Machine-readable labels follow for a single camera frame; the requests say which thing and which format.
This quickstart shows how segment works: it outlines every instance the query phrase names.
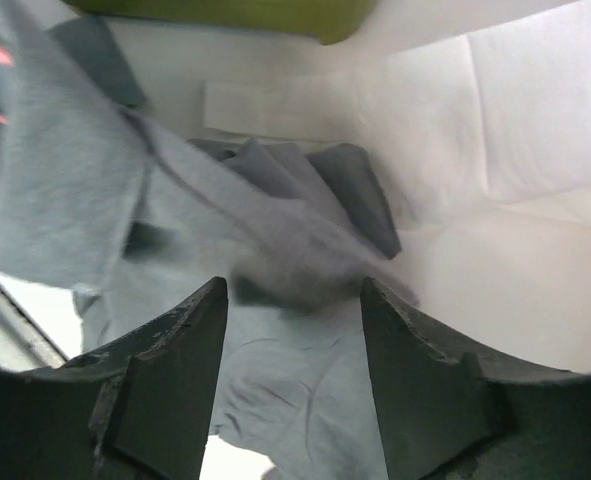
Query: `black plastic part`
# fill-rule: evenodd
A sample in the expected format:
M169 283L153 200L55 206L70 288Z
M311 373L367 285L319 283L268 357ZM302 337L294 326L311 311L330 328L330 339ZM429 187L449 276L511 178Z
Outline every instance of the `black plastic part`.
M362 312L391 480L591 479L591 375L494 351L374 280Z
M62 368L0 371L0 479L197 480L227 305L214 279Z

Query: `gray fabric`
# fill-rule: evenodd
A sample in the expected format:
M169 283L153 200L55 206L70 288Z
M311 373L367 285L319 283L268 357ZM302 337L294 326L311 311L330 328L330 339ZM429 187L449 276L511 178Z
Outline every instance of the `gray fabric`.
M368 153L355 145L342 144L312 153L308 159L359 231L386 257L399 254L402 246Z
M231 291L212 432L269 455L284 479L385 479L358 293L369 275L415 298L342 226L347 214L316 192L323 182L282 164L300 183L267 195L117 110L14 0L0 8L17 62L0 144L0 270L72 287L85 349L212 276L247 279L269 300Z
M284 480L284 477L273 468L262 476L262 480Z
M401 252L388 202L364 149L342 144L305 158L294 144L262 147L250 141L240 149L234 143L192 143L269 195L326 207L320 212L331 209L334 221L387 258Z
M100 17L83 16L57 25L50 33L108 98L127 107L146 102L113 34Z

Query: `dark gray cloth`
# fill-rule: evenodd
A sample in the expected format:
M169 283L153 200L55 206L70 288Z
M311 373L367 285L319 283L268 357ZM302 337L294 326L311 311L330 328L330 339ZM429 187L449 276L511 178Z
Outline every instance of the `dark gray cloth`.
M101 17L86 15L57 25L51 35L111 100L139 107L146 96Z
M319 211L331 209L340 225L363 238L387 258L402 247L388 202L366 151L342 144L306 157L294 144L262 147L192 140L200 150L223 162L271 196L302 198Z
M345 228L345 210L316 191L324 182L289 163L299 183L267 195L120 111L14 0L0 12L17 65L0 142L0 270L71 288L85 349L215 275L252 282L270 301L232 292L212 432L269 455L284 479L386 479L358 293L374 276L415 298Z

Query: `green object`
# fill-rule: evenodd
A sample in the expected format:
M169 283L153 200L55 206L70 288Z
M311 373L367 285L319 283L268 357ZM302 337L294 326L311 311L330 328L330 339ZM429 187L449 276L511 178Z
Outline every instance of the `green object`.
M64 0L86 12L301 33L324 45L355 33L377 0Z

